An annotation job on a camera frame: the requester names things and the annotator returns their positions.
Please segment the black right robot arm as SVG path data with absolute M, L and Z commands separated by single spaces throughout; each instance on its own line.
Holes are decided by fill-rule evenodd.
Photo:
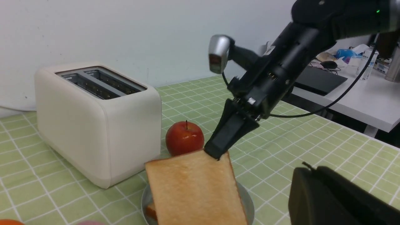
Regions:
M 309 62 L 337 40 L 391 32 L 399 28 L 398 0 L 297 0 L 292 21 L 259 56 L 222 34 L 211 37 L 209 68 L 222 74 L 229 60 L 246 70 L 227 86 L 233 99 L 204 151 L 219 160 L 228 149 L 267 119 Z

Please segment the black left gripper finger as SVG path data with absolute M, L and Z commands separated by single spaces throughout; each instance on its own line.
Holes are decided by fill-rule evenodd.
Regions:
M 296 167 L 288 201 L 292 225 L 398 225 L 400 212 L 326 166 Z

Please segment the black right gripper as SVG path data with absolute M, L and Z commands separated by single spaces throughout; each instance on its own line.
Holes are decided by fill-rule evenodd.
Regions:
M 290 22 L 267 55 L 258 56 L 242 47 L 233 47 L 230 60 L 246 72 L 241 78 L 230 81 L 234 100 L 226 100 L 204 151 L 220 160 L 240 138 L 259 127 L 256 120 L 269 117 L 308 63 L 335 43 L 328 29 Z

